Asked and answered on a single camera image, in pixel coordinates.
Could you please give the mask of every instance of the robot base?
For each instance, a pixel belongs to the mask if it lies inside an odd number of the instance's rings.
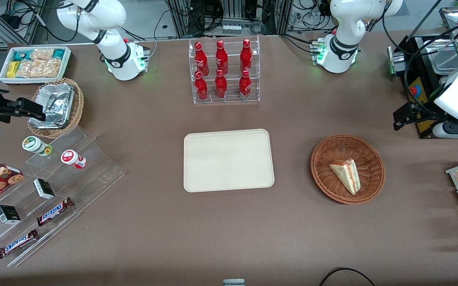
[[[343,73],[355,62],[358,51],[354,52],[352,58],[349,56],[346,60],[341,60],[331,50],[330,40],[332,37],[333,35],[327,35],[324,38],[319,38],[313,45],[311,44],[311,51],[316,53],[312,55],[312,63],[320,65],[332,73]]]
[[[119,80],[131,80],[140,73],[147,72],[149,65],[149,49],[145,50],[144,47],[135,43],[127,43],[127,45],[130,47],[130,57],[122,67],[111,67],[107,60],[105,61],[109,72]]]

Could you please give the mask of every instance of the coca-cola bottle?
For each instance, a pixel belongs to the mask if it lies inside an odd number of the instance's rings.
[[[203,76],[208,76],[210,74],[210,69],[208,67],[208,57],[202,50],[202,44],[200,42],[196,42],[194,47],[196,48],[196,66],[198,67],[198,70],[202,72]]]
[[[243,40],[243,49],[240,54],[240,69],[241,72],[245,69],[250,70],[252,67],[252,50],[250,49],[250,40]]]
[[[196,81],[194,81],[194,86],[196,87],[196,93],[200,101],[207,101],[208,100],[208,87],[206,85],[206,81],[202,78],[202,73],[200,71],[196,71],[194,73],[196,77]]]
[[[222,69],[217,70],[217,78],[215,78],[215,85],[217,87],[217,96],[224,99],[227,95],[227,80],[225,79]]]
[[[248,77],[248,70],[245,69],[241,73],[240,78],[240,98],[242,100],[247,100],[250,98],[250,86],[252,85],[252,81]]]
[[[215,54],[217,60],[217,69],[221,69],[224,74],[229,73],[229,61],[227,59],[227,51],[224,48],[224,41],[217,41],[217,54]]]

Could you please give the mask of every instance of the white snack tray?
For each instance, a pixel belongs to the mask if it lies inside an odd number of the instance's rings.
[[[63,58],[61,59],[61,65],[60,65],[60,70],[58,71],[58,76],[56,77],[37,77],[37,78],[9,78],[7,77],[6,74],[8,71],[8,65],[13,60],[15,53],[18,51],[32,50],[35,48],[65,50],[65,54],[63,55]],[[28,47],[11,48],[8,51],[7,57],[5,59],[5,63],[3,64],[3,67],[0,72],[0,81],[2,83],[6,83],[7,85],[33,85],[37,83],[48,83],[56,79],[61,79],[65,75],[68,61],[70,59],[70,54],[71,54],[70,49],[65,46],[40,46],[40,47],[28,46]]]
[[[275,182],[265,129],[185,136],[183,187],[187,192],[268,188]]]

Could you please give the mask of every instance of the table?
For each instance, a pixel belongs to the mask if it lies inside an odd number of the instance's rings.
[[[458,140],[393,131],[405,96],[387,74],[385,35],[365,35],[343,74],[313,67],[282,38],[260,40],[261,101],[230,106],[192,103],[187,40],[160,42],[149,72],[128,82],[107,72],[94,45],[71,46],[81,126],[127,174],[21,266],[0,261],[0,285],[310,286],[338,266],[378,285],[457,283],[458,197],[444,170],[458,165]],[[31,97],[36,87],[9,89]],[[270,134],[272,187],[183,189],[187,134],[253,128]],[[20,147],[25,119],[0,129],[0,162],[20,166],[31,155]],[[386,183],[369,203],[341,205],[313,181],[311,152],[337,133],[364,138],[383,159]]]

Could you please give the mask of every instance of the wicker basket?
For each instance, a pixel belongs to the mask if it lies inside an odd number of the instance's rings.
[[[68,123],[67,127],[63,129],[38,129],[31,126],[28,123],[27,128],[29,128],[29,130],[31,130],[31,132],[36,136],[55,139],[64,133],[72,132],[75,129],[75,127],[77,127],[77,125],[79,124],[80,118],[82,116],[82,109],[84,108],[84,95],[82,94],[82,90],[80,90],[79,86],[69,78],[54,80],[50,83],[46,83],[45,85],[59,85],[60,83],[68,83],[69,85],[75,88],[72,110],[70,112],[70,122]],[[33,101],[36,100],[40,88],[35,92],[35,95],[33,96]]]
[[[334,160],[353,158],[358,169],[361,189],[352,195],[331,170]],[[330,198],[348,205],[366,203],[383,188],[385,167],[378,152],[356,136],[339,134],[324,138],[314,149],[311,171],[317,185]]]

